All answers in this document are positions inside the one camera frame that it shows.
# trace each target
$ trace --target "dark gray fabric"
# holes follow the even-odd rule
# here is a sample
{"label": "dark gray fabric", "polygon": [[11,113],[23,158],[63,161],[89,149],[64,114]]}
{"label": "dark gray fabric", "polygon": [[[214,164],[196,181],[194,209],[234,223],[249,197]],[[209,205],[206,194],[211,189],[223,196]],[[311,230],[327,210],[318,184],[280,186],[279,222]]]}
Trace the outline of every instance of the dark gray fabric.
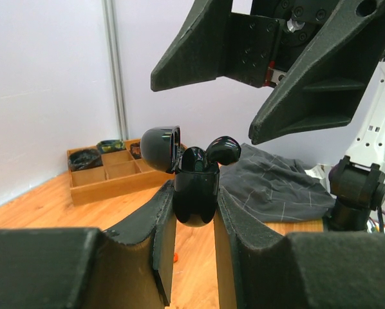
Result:
{"label": "dark gray fabric", "polygon": [[241,145],[238,163],[221,167],[220,184],[262,222],[298,222],[323,217],[334,205],[303,163]]}

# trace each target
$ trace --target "white wall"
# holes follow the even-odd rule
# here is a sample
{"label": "white wall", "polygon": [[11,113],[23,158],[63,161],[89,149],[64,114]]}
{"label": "white wall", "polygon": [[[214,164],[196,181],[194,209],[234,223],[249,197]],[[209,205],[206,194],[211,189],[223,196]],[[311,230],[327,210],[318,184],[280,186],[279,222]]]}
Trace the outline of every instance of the white wall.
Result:
{"label": "white wall", "polygon": [[118,137],[101,0],[0,0],[0,205]]}
{"label": "white wall", "polygon": [[[251,0],[235,0],[235,12],[249,13]],[[249,125],[270,89],[221,78],[159,93],[150,90],[150,74],[178,33],[193,0],[117,1],[118,30],[131,137],[154,126],[180,125],[187,145],[207,145],[230,135],[247,142]],[[373,83],[353,122],[344,128],[284,136],[258,147],[311,164],[333,164],[344,155],[374,94]]]}

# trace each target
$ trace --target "table surface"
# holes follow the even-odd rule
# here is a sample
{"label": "table surface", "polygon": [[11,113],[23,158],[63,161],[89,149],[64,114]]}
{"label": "table surface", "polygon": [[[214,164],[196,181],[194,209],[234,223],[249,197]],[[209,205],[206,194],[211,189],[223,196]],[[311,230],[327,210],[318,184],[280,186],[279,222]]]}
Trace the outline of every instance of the table surface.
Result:
{"label": "table surface", "polygon": [[[157,190],[74,206],[64,173],[0,207],[0,228],[86,226],[104,230],[145,204]],[[323,230],[321,220],[267,225],[281,234]],[[174,265],[170,308],[219,308],[212,223],[198,229],[178,223],[175,252],[179,261]]]}

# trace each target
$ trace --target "wooden box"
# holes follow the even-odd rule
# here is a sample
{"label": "wooden box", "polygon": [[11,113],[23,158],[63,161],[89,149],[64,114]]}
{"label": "wooden box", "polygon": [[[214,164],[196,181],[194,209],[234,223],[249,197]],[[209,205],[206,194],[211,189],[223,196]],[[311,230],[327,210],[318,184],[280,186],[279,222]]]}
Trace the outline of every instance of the wooden box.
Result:
{"label": "wooden box", "polygon": [[[83,171],[71,171],[70,190],[74,205],[82,205],[93,201],[105,200],[115,196],[146,190],[163,185],[167,180],[174,179],[167,174],[150,168],[143,159],[135,160],[130,153],[130,145],[140,140],[126,140],[126,149],[115,153],[102,154],[103,166]],[[70,154],[96,146],[71,149]]]}

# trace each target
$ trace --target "metal strip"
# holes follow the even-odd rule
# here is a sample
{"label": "metal strip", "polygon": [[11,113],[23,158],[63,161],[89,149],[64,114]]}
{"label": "metal strip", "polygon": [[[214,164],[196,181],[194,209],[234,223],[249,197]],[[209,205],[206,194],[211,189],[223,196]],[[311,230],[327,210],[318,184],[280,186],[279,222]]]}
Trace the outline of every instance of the metal strip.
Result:
{"label": "metal strip", "polygon": [[115,0],[103,0],[104,16],[106,22],[109,59],[111,72],[113,74],[113,87],[115,105],[117,109],[117,122],[120,137],[124,140],[129,139],[128,126],[126,121],[126,108],[124,102],[124,86],[122,82],[121,60],[118,44],[117,15],[115,11]]}

